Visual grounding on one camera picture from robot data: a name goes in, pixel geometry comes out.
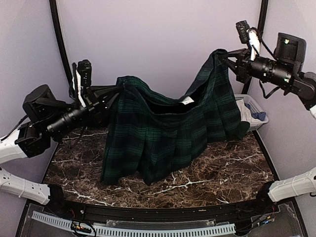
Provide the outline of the white laundry basket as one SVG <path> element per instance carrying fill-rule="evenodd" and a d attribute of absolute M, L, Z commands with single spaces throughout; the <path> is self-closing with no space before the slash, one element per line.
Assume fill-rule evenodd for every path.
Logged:
<path fill-rule="evenodd" d="M 240 110 L 241 121 L 249 123 L 248 131 L 257 130 L 260 126 L 269 122 L 267 113 L 251 96 L 235 94 L 235 100 Z"/>

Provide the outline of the dark green plaid garment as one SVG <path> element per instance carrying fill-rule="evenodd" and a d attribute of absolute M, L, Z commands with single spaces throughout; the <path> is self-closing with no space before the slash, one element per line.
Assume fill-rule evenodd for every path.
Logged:
<path fill-rule="evenodd" d="M 145 184 L 189 166 L 209 143 L 242 139 L 242 121 L 230 84 L 228 66 L 213 51 L 179 99 L 149 88 L 140 78 L 117 79 L 122 87 L 111 106 L 101 182 L 116 185 L 139 173 Z"/>

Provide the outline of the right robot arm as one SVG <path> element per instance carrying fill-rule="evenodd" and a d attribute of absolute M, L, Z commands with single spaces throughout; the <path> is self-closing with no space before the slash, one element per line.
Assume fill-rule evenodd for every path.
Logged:
<path fill-rule="evenodd" d="M 252 210 L 263 214 L 271 203 L 304 194 L 316 195 L 316 100 L 301 99 L 303 92 L 288 89 L 264 99 L 254 79 L 249 79 L 242 94 L 259 102 L 270 121 L 256 132 L 275 181 L 263 185 Z"/>

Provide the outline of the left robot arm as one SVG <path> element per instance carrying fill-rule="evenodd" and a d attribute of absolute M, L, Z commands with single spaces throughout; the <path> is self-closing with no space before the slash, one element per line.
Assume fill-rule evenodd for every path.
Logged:
<path fill-rule="evenodd" d="M 0 140 L 1 163 L 41 155 L 51 141 L 60 143 L 79 127 L 106 127 L 110 107 L 122 90 L 115 85 L 91 86 L 79 100 L 68 104 L 57 100 L 47 84 L 37 87 L 25 97 L 26 115 Z M 3 170 L 0 173 L 2 191 L 50 206 L 59 215 L 70 211 L 60 186 L 34 183 Z"/>

